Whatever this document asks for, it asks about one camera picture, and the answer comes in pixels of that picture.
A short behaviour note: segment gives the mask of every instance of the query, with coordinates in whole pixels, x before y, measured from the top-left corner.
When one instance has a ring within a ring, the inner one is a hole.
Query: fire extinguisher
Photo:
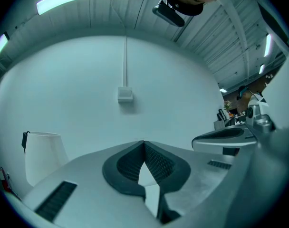
[[[0,167],[0,180],[1,180],[1,183],[2,183],[2,186],[3,186],[3,189],[6,191],[6,192],[11,192],[11,188],[7,182],[7,179],[6,179],[6,174],[5,174],[5,171],[2,167]]]

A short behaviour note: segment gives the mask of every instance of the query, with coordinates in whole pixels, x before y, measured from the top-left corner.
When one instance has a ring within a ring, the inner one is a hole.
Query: ceiling
[[[75,29],[119,27],[164,37],[201,56],[220,88],[232,92],[286,59],[275,43],[263,57],[267,31],[255,0],[217,0],[204,5],[203,13],[180,14],[186,25],[172,26],[152,13],[160,0],[77,0],[38,15],[39,0],[16,0],[0,24],[10,41],[0,54],[0,77],[13,61],[34,45]]]

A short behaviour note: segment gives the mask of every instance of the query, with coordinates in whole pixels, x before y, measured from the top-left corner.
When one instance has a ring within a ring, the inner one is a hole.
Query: wall outlet box
[[[129,87],[118,87],[118,102],[132,102],[133,92]]]

